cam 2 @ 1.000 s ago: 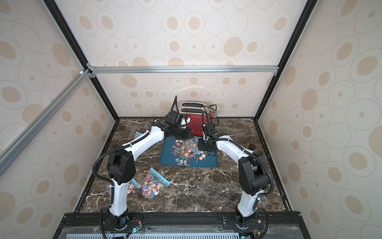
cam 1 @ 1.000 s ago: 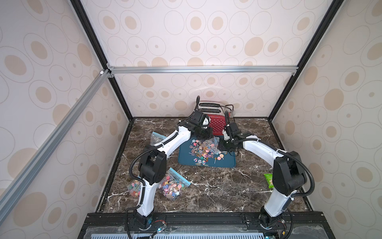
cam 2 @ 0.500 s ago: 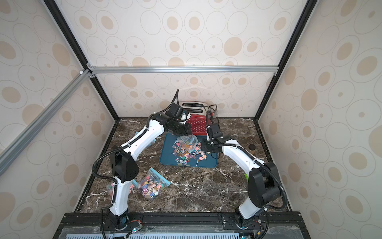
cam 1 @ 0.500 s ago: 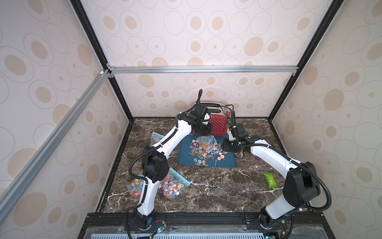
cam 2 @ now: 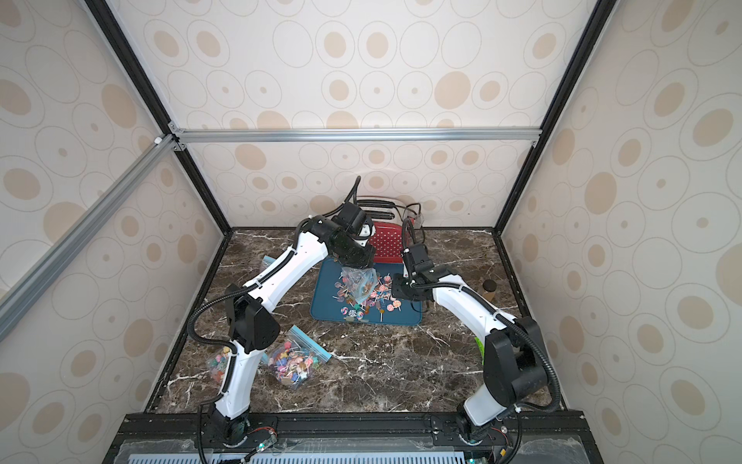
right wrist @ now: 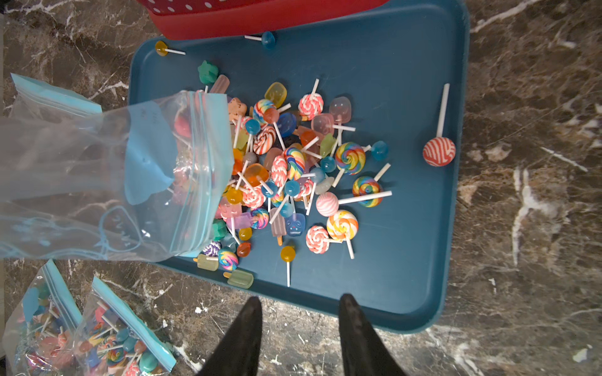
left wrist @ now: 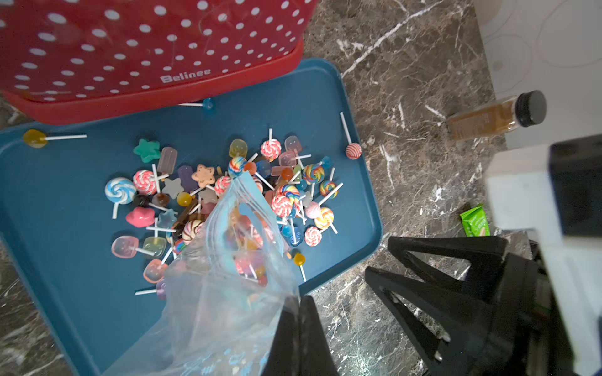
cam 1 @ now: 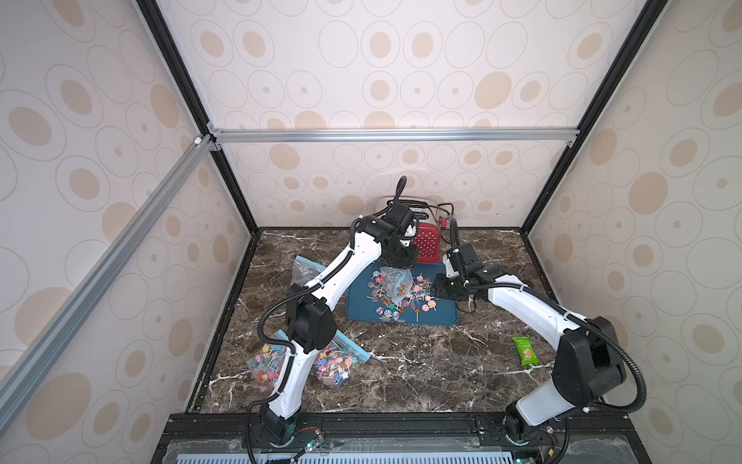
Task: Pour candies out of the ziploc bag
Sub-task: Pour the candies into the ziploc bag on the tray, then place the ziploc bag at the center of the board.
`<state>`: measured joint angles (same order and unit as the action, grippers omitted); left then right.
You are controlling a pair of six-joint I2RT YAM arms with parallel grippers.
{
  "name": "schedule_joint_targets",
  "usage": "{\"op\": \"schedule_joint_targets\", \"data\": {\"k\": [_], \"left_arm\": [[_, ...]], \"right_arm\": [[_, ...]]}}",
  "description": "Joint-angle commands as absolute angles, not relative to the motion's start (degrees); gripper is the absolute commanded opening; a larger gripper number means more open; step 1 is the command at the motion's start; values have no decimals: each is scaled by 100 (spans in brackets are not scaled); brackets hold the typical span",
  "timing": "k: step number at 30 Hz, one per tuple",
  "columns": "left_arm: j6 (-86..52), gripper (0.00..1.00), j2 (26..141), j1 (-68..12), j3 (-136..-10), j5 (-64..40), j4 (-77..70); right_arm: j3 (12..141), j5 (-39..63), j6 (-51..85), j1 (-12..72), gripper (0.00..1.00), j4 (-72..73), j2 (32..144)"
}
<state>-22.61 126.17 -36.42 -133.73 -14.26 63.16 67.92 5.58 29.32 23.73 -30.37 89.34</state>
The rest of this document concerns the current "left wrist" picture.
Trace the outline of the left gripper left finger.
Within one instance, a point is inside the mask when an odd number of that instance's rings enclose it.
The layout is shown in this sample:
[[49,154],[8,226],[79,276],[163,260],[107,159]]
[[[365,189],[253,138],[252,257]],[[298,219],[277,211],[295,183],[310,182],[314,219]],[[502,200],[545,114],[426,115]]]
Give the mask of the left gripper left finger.
[[285,299],[262,375],[300,375],[299,299]]

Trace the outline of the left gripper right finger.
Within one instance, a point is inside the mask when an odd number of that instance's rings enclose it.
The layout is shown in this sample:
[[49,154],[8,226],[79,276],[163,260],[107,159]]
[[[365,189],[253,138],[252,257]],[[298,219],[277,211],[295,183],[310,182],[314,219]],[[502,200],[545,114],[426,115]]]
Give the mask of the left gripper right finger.
[[299,357],[301,375],[334,375],[339,373],[332,360],[315,301],[303,296],[300,301]]

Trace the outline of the teal rectangular tray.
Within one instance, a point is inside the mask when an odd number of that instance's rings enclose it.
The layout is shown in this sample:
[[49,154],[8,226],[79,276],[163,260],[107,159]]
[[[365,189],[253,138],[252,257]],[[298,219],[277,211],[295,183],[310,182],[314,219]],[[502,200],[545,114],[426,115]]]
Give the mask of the teal rectangular tray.
[[109,180],[145,168],[133,151],[141,139],[176,149],[181,166],[225,167],[234,139],[255,153],[268,136],[296,136],[312,162],[331,158],[342,184],[337,199],[326,203],[335,230],[317,247],[301,245],[307,261],[291,266],[304,294],[367,258],[380,243],[383,226],[365,160],[351,161],[344,153],[358,132],[340,73],[327,60],[307,59],[288,75],[218,96],[210,111],[166,107],[32,128],[59,141],[34,149],[24,143],[25,127],[2,132],[1,239],[56,343],[81,375],[106,371],[158,321],[165,305],[135,296],[148,287],[144,257],[111,253],[121,235],[151,235],[127,223],[132,205],[116,208],[104,194]]

